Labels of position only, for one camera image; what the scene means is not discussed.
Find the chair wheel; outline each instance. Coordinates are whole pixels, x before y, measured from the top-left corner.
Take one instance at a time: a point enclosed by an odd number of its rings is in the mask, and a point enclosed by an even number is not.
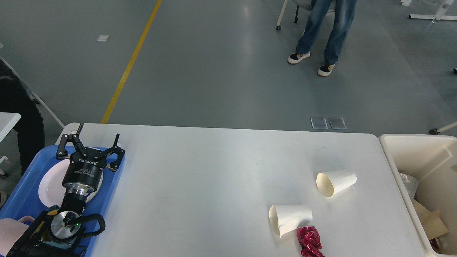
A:
[[[440,133],[440,132],[438,132],[438,129],[435,129],[435,128],[433,128],[433,129],[431,129],[431,130],[429,131],[429,134],[430,134],[430,135],[438,135],[439,133]]]

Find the crumpled paper cup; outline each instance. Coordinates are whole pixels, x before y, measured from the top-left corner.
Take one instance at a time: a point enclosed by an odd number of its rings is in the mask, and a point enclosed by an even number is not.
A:
[[[323,172],[316,178],[317,188],[326,197],[332,197],[356,182],[357,176],[349,170]]]
[[[313,213],[303,204],[272,205],[269,212],[270,222],[275,233],[281,237],[296,230],[299,225],[313,220]]]
[[[33,222],[31,216],[22,217],[20,220],[5,218],[0,220],[0,254],[6,256],[16,241],[28,229],[27,221]]]

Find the white table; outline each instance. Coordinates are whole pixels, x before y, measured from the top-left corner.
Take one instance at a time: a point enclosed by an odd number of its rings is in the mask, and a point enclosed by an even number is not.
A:
[[[0,142],[13,129],[21,115],[18,113],[0,112]]]
[[[87,123],[80,139],[110,147],[116,133],[125,161],[92,256],[298,257],[268,209],[301,203],[326,257],[425,256],[373,135]],[[317,173],[342,168],[357,183],[325,198]]]

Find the trash bin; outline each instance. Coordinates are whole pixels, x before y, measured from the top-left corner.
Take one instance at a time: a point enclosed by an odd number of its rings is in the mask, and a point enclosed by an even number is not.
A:
[[[457,257],[457,138],[441,135],[386,134],[379,137],[403,200],[428,256]],[[449,233],[438,238],[440,254],[430,246],[399,172],[419,181],[417,200],[439,209]]]

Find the sneaker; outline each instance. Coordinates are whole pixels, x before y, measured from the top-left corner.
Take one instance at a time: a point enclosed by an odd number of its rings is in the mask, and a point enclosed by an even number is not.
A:
[[[317,74],[321,77],[327,77],[328,75],[330,75],[330,73],[332,73],[334,66],[335,66],[335,64],[333,64],[333,65],[324,64],[319,68],[319,70],[317,71]]]
[[[287,62],[290,64],[297,64],[301,60],[308,58],[311,55],[310,52],[307,52],[306,54],[299,54],[297,52],[291,54],[289,58],[287,58]]]

